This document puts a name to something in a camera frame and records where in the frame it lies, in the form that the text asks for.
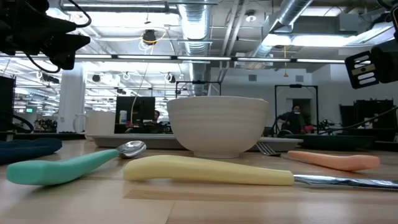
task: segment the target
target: cup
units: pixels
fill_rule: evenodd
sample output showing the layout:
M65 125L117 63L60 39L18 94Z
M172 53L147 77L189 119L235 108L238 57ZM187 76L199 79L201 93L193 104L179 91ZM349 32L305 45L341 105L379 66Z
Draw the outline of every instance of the cup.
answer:
M86 118L85 132L77 130L77 118L84 116ZM87 111L86 114L76 114L73 120L73 128L77 134L109 135L114 134L114 121L116 114L105 111Z

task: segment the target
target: table surface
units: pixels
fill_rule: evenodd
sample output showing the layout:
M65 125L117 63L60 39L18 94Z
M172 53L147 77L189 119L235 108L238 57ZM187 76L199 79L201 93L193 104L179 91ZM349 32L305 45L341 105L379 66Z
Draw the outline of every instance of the table surface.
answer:
M56 154L40 159L59 160L100 151L93 142L64 141ZM353 152L327 152L353 154ZM151 151L141 156L190 151ZM362 152L379 156L374 170L343 172L283 158L246 152L223 161L294 174L398 179L398 153ZM51 186L16 185L6 180L0 166L1 224L186 224L186 223L398 223L398 192L336 187L294 187L123 180L128 160L113 159L76 181Z

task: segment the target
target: white ceramic bowl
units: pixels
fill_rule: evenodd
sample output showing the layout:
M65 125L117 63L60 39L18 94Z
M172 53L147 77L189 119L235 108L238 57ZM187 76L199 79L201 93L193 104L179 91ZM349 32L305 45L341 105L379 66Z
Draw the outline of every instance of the white ceramic bowl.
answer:
M174 136L197 157L234 158L257 143L268 102L235 96L196 96L167 102Z

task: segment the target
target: white pillar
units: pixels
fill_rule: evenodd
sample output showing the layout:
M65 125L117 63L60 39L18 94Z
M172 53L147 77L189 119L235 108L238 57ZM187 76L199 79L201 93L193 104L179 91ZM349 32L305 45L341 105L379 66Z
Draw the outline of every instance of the white pillar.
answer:
M73 70L62 72L60 106L57 132L73 131L76 114L85 112L86 72L82 63L76 63ZM83 130L83 120L77 122L78 131Z

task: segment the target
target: tray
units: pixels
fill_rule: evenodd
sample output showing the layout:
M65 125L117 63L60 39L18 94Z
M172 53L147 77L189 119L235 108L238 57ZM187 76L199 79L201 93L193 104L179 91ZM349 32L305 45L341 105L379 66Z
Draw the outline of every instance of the tray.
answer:
M111 135L87 135L93 138L98 147L118 147L129 141L143 141L147 149L182 149L186 150L173 134L111 134ZM287 138L260 138L259 142L265 142L277 152L286 152L296 147L301 139ZM253 146L250 151L258 151Z

